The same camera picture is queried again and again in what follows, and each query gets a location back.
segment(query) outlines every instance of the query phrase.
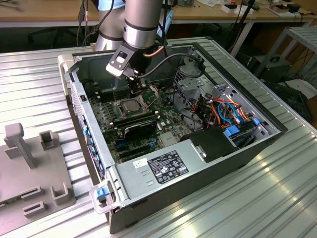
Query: open computer chassis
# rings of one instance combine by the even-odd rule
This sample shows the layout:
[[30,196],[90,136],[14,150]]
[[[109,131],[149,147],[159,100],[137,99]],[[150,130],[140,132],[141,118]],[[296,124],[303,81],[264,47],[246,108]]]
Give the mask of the open computer chassis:
[[[111,234],[245,166],[287,131],[199,44],[173,45],[170,50],[195,54],[225,83],[217,85],[206,72],[199,79],[184,78],[179,71],[190,75],[199,71],[194,62],[178,58],[141,82],[142,96],[131,98],[127,82],[106,71],[113,52],[58,58],[69,110],[95,185],[94,208],[106,214]],[[163,58],[158,55],[148,70]],[[179,71],[174,65],[180,65]],[[219,125],[210,108],[210,117],[202,119],[206,103],[216,101],[222,116],[227,110],[228,120]]]

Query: motherboard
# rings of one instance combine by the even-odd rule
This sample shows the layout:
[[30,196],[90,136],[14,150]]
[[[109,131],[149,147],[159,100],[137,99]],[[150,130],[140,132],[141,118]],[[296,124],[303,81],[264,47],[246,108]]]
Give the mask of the motherboard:
[[154,85],[135,98],[102,102],[90,99],[111,155],[117,164],[176,144],[191,130],[175,110],[171,94]]

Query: black box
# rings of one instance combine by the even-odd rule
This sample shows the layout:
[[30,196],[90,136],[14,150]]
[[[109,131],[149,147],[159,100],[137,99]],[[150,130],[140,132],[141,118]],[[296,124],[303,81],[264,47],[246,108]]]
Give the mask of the black box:
[[[247,64],[247,69],[251,73],[255,73],[265,57],[266,56],[252,57]],[[266,67],[259,75],[259,78],[272,83],[278,83],[281,81],[282,77],[288,73],[291,66],[292,64],[282,56],[274,55],[266,64]]]

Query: aluminum extrusion table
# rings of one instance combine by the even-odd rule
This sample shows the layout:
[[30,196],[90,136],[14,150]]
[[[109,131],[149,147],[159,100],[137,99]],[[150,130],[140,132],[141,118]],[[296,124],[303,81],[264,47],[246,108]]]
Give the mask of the aluminum extrusion table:
[[[282,53],[282,57],[287,57],[292,48],[295,46],[296,42],[301,43],[306,48],[317,54],[317,27],[286,27],[277,41],[274,43],[273,47],[268,52],[262,63],[259,65],[258,69],[255,71],[255,76],[258,77],[261,74],[268,61],[272,58],[273,54],[277,51],[277,49],[284,42],[287,36],[292,37],[293,40]],[[307,73],[309,73],[316,67],[317,61],[306,71],[305,75],[307,75]]]
[[[91,51],[72,48],[0,55],[0,133],[19,121],[26,137],[59,134],[76,203],[3,237],[315,237],[317,131],[216,42],[198,42],[285,126],[288,132],[245,167],[185,197],[134,226],[110,235],[88,196],[92,183],[63,95],[56,57]],[[207,65],[218,83],[222,77]]]

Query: white label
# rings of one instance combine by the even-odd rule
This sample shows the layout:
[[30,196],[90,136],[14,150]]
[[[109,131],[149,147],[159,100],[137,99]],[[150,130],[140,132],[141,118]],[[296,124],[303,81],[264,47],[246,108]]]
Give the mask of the white label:
[[133,162],[133,165],[134,167],[137,169],[139,167],[142,167],[144,165],[147,165],[148,164],[148,159],[147,158],[143,158],[143,159],[140,159],[140,160],[137,160],[137,161],[134,161]]
[[179,171],[183,171],[185,169],[186,169],[186,167],[181,167],[181,168],[179,168]]

